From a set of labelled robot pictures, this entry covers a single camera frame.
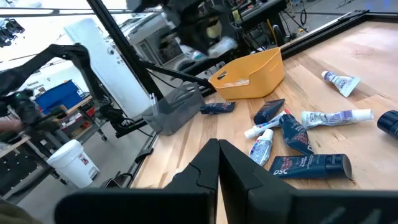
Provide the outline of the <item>black studio light cluster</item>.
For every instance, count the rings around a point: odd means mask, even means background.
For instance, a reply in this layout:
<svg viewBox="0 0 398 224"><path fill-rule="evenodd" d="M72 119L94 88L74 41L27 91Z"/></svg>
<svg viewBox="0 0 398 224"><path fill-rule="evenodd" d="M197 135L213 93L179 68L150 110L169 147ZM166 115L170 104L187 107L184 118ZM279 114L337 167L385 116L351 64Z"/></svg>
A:
<svg viewBox="0 0 398 224"><path fill-rule="evenodd" d="M25 29L15 19L3 19L0 21L0 48L12 45L12 41L23 34Z"/></svg>

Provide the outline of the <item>white red-blue toothpaste tube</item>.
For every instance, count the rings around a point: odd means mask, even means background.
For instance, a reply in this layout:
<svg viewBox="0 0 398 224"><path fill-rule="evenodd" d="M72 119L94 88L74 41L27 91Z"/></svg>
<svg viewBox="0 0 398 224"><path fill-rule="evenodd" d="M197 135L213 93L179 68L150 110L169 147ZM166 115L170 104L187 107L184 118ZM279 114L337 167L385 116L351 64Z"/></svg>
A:
<svg viewBox="0 0 398 224"><path fill-rule="evenodd" d="M251 129L248 129L247 131L244 132L246 139L251 139L251 138L260 136L264 133L264 131L266 129L279 127L279 119L285 114L292 115L292 113L288 109L284 109L281 113L276 115L274 118L272 118L267 123L257 124L255 126L253 126Z"/></svg>

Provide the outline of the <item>clear smoky plastic bin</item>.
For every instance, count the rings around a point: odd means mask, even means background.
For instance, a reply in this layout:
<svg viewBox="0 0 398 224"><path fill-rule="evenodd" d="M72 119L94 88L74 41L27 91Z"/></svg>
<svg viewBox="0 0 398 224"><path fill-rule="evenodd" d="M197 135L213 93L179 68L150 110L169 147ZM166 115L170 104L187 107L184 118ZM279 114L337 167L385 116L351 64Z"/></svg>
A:
<svg viewBox="0 0 398 224"><path fill-rule="evenodd" d="M196 83L184 84L143 112L146 123L157 133L170 136L195 116L205 101Z"/></svg>

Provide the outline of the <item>white board panel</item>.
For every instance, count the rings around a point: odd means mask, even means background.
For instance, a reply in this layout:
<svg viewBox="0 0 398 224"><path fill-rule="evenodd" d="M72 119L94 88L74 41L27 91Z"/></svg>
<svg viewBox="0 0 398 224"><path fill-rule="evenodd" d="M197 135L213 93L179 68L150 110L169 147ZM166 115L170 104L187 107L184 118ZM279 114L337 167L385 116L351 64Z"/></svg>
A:
<svg viewBox="0 0 398 224"><path fill-rule="evenodd" d="M82 19L66 26L65 32L88 49L92 69L127 117L136 118L148 109L146 91L94 20Z"/></svg>

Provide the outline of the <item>yellow plastic bin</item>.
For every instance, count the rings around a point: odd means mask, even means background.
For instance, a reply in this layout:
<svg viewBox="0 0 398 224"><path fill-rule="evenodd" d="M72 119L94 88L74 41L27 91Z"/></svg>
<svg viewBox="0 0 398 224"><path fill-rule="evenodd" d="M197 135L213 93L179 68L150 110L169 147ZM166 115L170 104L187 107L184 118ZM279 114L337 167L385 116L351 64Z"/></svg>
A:
<svg viewBox="0 0 398 224"><path fill-rule="evenodd" d="M208 81L226 100L262 98L284 79L281 48L237 58L212 75Z"/></svg>

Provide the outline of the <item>small white blue toothpaste tube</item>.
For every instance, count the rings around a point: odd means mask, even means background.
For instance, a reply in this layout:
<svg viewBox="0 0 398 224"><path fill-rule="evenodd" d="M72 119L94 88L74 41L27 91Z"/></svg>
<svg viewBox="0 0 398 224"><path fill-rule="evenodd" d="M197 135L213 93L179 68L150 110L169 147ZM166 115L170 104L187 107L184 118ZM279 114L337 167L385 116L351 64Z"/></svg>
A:
<svg viewBox="0 0 398 224"><path fill-rule="evenodd" d="M263 167L270 158L273 135L273 130L266 129L264 133L256 139L249 152L249 157L261 167Z"/></svg>

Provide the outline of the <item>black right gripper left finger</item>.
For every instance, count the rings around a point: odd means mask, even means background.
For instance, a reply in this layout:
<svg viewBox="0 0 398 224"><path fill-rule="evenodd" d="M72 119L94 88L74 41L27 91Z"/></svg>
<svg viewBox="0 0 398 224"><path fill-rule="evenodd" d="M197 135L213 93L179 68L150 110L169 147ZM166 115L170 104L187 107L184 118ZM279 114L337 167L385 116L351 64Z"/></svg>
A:
<svg viewBox="0 0 398 224"><path fill-rule="evenodd" d="M220 145L210 139L162 189L92 189L64 197L56 224L215 224Z"/></svg>

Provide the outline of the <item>blue storage bin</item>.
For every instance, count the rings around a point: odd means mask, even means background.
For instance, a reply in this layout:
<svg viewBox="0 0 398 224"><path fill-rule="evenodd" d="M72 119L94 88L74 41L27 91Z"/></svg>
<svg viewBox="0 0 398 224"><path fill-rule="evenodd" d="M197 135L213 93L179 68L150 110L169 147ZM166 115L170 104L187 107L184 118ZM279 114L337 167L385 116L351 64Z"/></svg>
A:
<svg viewBox="0 0 398 224"><path fill-rule="evenodd" d="M77 86L72 80L69 80L66 83L62 83L44 92L34 101L39 105L43 114L49 114L50 110L60 105L65 106L67 109L71 109L83 100L77 91Z"/></svg>

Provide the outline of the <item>white plastic bucket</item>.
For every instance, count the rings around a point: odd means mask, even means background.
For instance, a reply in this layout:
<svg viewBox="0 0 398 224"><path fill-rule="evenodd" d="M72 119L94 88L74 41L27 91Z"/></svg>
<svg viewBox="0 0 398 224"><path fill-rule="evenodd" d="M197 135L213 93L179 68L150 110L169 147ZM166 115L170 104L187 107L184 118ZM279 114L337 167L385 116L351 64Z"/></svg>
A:
<svg viewBox="0 0 398 224"><path fill-rule="evenodd" d="M47 163L79 189L89 186L100 172L76 139L65 143L47 159Z"/></svg>

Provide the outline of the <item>person's hand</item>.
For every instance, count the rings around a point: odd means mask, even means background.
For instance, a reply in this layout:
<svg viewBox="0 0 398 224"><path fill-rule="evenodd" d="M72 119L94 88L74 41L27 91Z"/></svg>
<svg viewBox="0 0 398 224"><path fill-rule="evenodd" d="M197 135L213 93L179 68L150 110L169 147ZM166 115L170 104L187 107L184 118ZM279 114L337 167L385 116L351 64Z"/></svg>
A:
<svg viewBox="0 0 398 224"><path fill-rule="evenodd" d="M17 120L0 120L0 133L6 131L19 132L22 128L22 123Z"/></svg>

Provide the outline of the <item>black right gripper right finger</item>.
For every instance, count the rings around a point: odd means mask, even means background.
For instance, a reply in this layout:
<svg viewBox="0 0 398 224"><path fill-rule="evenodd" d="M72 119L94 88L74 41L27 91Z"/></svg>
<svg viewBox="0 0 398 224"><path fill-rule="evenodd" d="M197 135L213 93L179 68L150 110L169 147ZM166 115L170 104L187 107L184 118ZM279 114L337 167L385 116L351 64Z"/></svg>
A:
<svg viewBox="0 0 398 224"><path fill-rule="evenodd" d="M229 224L398 224L398 192L298 190L220 140Z"/></svg>

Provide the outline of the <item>wooden workbench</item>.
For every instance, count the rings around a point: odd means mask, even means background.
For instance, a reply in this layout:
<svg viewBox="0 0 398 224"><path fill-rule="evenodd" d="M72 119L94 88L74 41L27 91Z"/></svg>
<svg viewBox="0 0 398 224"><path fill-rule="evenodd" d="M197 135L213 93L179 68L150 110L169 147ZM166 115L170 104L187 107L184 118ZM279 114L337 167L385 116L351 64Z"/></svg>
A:
<svg viewBox="0 0 398 224"><path fill-rule="evenodd" d="M65 112L66 115L72 114L74 111L76 111L77 109L80 109L84 104L86 104L87 102L89 102L92 99L93 99L93 97L91 95L88 95L86 98L84 98L78 104L76 104L74 107L66 110L66 112ZM23 145L24 143L26 143L29 140L30 140L30 136L24 135L22 137L22 139L20 141L16 142L15 144L7 145L4 149L0 150L0 158L4 157L6 154L10 153L11 151L16 150L18 147L20 147L21 145Z"/></svg>

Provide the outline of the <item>white purple-print toothpaste tube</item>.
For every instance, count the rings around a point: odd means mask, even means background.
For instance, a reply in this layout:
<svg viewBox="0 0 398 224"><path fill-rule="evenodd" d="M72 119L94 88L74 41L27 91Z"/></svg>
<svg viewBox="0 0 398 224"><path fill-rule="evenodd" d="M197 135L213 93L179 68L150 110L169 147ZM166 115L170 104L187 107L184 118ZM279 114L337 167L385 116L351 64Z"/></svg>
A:
<svg viewBox="0 0 398 224"><path fill-rule="evenodd" d="M341 126L372 120L374 118L371 109L344 110L336 113L321 113L313 111L301 112L302 125L305 129L311 129L319 125Z"/></svg>
<svg viewBox="0 0 398 224"><path fill-rule="evenodd" d="M322 72L321 76L325 81L333 83L346 98L350 96L351 92L361 81L358 77L341 76L330 71Z"/></svg>

